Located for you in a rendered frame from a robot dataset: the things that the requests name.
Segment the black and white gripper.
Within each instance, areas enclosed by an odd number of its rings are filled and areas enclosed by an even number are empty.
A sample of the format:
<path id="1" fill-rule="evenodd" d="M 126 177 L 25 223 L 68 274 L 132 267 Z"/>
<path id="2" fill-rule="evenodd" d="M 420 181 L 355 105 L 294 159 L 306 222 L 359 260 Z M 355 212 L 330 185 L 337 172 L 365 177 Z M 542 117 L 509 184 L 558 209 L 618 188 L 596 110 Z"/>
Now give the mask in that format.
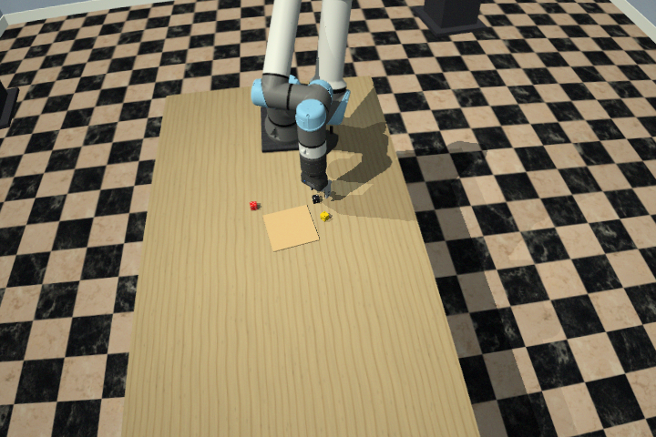
<path id="1" fill-rule="evenodd" d="M 333 133 L 333 126 L 330 126 L 330 131 L 326 130 L 326 141 L 323 147 L 307 148 L 299 143 L 302 183 L 309 186 L 310 190 L 324 191 L 326 199 L 331 196 L 332 184 L 326 175 L 326 154 L 330 153 L 337 143 L 338 135 Z"/>

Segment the tan flat mat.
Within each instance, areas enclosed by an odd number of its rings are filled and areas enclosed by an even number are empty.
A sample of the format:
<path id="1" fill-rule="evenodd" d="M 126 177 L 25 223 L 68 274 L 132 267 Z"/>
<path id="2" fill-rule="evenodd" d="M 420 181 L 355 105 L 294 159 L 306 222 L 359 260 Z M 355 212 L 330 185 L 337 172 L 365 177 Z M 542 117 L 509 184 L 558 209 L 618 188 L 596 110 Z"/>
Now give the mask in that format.
<path id="1" fill-rule="evenodd" d="M 307 205 L 263 215 L 272 251 L 320 240 Z"/>

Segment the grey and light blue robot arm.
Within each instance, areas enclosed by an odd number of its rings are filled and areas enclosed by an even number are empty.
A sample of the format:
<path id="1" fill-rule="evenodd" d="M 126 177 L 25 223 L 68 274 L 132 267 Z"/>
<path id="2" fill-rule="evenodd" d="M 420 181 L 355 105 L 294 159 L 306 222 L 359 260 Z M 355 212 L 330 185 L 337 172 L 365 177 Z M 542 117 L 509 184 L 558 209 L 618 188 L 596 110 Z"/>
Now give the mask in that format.
<path id="1" fill-rule="evenodd" d="M 315 76 L 308 85 L 290 75 L 302 0 L 274 0 L 262 78 L 251 88 L 252 103 L 267 108 L 265 131 L 273 142 L 299 139 L 303 147 L 317 148 L 326 141 L 326 125 L 343 122 L 351 93 L 343 68 L 352 1 L 322 1 Z"/>

